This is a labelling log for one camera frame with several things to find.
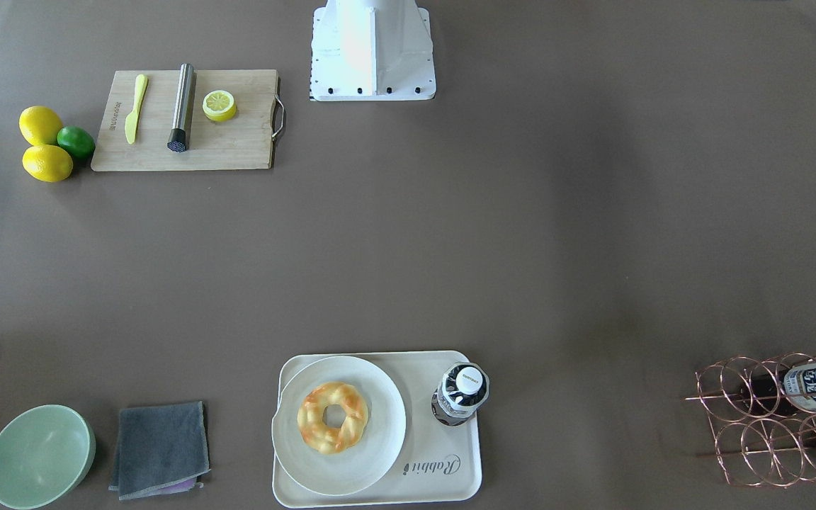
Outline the cream round plate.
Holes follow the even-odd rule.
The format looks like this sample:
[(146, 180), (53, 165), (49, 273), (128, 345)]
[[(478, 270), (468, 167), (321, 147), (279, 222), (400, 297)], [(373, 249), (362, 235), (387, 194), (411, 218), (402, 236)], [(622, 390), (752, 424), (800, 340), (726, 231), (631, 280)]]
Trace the cream round plate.
[[(309, 390), (328, 381), (356, 387), (369, 404), (369, 424), (353, 448), (322, 455), (300, 438), (295, 411)], [(371, 487), (395, 464), (406, 420), (402, 395), (385, 371), (356, 356), (327, 356), (298, 371), (282, 388), (272, 428), (276, 458), (301, 487), (320, 496), (350, 496)]]

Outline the glazed braided donut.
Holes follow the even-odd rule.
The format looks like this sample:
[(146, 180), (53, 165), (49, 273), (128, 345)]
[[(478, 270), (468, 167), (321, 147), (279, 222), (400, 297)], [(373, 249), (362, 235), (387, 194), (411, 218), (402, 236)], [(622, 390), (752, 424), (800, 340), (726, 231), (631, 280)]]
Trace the glazed braided donut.
[(305, 445), (322, 455), (340, 454), (360, 443), (370, 412), (354, 385), (324, 382), (302, 400), (297, 426)]

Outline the dark drink bottle on tray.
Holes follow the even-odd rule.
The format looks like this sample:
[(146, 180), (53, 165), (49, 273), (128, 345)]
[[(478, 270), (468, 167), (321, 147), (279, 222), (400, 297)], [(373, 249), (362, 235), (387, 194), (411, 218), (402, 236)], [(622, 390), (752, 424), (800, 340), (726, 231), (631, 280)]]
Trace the dark drink bottle on tray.
[(475, 363), (459, 362), (441, 377), (431, 397), (431, 411), (445, 426), (471, 419), (489, 397), (488, 375)]

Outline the cream rectangular tray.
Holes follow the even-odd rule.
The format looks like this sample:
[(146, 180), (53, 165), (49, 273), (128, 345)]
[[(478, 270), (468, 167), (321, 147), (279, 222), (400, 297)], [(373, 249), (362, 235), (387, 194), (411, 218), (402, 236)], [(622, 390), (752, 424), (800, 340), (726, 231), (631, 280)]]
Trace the cream rectangular tray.
[(380, 480), (343, 497), (320, 496), (301, 487), (276, 458), (273, 490), (279, 503), (289, 508), (315, 508), (449, 502), (466, 500), (479, 490), (482, 461), (476, 417), (463, 425), (445, 426), (431, 411), (431, 397), (443, 374), (455, 363), (466, 362), (466, 355), (457, 351), (403, 351), (293, 356), (281, 369), (279, 398), (298, 371), (327, 356), (365, 359), (392, 378), (406, 409), (404, 445)]

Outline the wooden cutting board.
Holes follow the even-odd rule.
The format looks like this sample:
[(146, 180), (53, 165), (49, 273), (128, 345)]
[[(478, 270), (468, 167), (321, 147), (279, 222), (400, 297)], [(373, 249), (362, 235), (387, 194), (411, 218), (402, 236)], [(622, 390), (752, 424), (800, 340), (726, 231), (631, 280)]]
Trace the wooden cutting board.
[[(177, 103), (179, 69), (145, 70), (148, 85), (140, 107), (138, 132), (127, 143), (125, 120), (134, 106), (140, 70), (114, 74), (95, 152), (93, 171), (266, 170), (274, 157), (274, 115), (279, 73), (275, 69), (195, 71), (190, 129), (185, 152), (172, 152), (171, 135)], [(233, 119), (215, 123), (202, 110), (214, 90), (229, 91), (237, 104)]]

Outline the half lemon slice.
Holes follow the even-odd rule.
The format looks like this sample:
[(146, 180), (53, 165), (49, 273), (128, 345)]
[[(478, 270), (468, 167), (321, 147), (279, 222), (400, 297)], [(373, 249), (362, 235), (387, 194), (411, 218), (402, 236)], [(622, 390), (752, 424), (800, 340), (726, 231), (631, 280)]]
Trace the half lemon slice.
[(225, 90), (214, 90), (205, 94), (202, 100), (202, 112), (208, 120), (224, 122), (233, 119), (237, 113), (235, 96)]

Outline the steel cylindrical muddler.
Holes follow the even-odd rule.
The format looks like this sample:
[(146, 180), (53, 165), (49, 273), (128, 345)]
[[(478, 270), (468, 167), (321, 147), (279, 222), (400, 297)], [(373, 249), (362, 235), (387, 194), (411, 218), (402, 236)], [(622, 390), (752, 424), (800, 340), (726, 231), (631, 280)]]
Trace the steel cylindrical muddler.
[(190, 147), (195, 75), (196, 71), (190, 62), (185, 62), (179, 67), (177, 93), (167, 142), (167, 148), (176, 154), (181, 154)]

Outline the yellow plastic knife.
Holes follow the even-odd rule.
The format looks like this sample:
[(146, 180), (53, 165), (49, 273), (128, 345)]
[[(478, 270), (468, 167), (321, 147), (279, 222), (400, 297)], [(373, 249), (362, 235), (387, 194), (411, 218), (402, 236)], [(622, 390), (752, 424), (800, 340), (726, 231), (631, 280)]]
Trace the yellow plastic knife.
[(146, 74), (137, 74), (134, 80), (134, 96), (132, 110), (127, 114), (124, 122), (124, 136), (127, 144), (133, 145), (137, 139), (140, 110), (145, 99), (149, 77)]

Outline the grey folded cloth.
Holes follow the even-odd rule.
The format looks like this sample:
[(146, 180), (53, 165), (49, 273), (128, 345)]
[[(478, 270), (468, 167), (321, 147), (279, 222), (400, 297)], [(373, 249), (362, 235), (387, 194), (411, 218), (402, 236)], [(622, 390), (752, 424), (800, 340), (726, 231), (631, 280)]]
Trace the grey folded cloth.
[(185, 492), (207, 472), (210, 459), (201, 401), (120, 410), (109, 484), (119, 500)]

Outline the green lime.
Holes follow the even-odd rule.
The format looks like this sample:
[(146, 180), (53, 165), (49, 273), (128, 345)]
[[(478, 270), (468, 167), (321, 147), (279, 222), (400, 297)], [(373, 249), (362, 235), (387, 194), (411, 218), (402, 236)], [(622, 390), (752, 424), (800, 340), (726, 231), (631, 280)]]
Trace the green lime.
[(93, 136), (78, 126), (68, 125), (56, 133), (56, 145), (68, 152), (72, 158), (84, 161), (95, 151)]

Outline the yellow lemon near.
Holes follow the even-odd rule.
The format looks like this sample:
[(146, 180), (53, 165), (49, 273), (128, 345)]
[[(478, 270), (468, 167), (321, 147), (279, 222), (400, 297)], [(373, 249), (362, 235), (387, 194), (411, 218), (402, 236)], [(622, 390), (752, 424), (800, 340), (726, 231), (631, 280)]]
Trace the yellow lemon near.
[(67, 179), (74, 170), (72, 156), (57, 145), (32, 146), (22, 157), (23, 168), (37, 180), (58, 183)]

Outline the yellow lemon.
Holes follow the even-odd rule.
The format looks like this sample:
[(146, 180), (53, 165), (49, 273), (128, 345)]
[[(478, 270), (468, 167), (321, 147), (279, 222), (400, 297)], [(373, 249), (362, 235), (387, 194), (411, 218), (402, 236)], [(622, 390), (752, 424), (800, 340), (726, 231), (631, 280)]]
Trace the yellow lemon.
[(64, 123), (51, 108), (31, 106), (20, 113), (18, 126), (29, 145), (43, 146), (57, 145), (57, 136)]
[(37, 180), (58, 183), (67, 179), (74, 170), (72, 156), (57, 145), (32, 146), (22, 157), (23, 168)]

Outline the yellow lemon far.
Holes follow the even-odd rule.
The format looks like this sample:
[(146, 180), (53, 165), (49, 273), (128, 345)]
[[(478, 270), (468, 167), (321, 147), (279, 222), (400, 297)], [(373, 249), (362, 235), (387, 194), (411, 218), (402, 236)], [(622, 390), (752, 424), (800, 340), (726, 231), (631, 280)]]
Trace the yellow lemon far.
[(29, 145), (43, 146), (57, 145), (57, 136), (64, 123), (51, 108), (31, 106), (20, 113), (18, 126)]

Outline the mint green bowl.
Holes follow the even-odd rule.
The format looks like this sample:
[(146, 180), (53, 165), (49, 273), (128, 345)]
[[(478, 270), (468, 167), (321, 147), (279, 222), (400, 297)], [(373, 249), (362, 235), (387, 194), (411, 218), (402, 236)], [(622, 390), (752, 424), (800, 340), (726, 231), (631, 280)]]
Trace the mint green bowl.
[(95, 436), (63, 404), (26, 410), (0, 432), (0, 504), (35, 509), (72, 491), (93, 465)]

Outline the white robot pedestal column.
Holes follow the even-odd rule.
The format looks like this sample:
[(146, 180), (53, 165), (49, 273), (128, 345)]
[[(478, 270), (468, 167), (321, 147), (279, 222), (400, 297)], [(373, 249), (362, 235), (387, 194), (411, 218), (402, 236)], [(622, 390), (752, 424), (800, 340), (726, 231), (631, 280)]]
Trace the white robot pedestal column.
[(425, 101), (437, 91), (429, 12), (414, 1), (328, 1), (313, 13), (312, 101)]

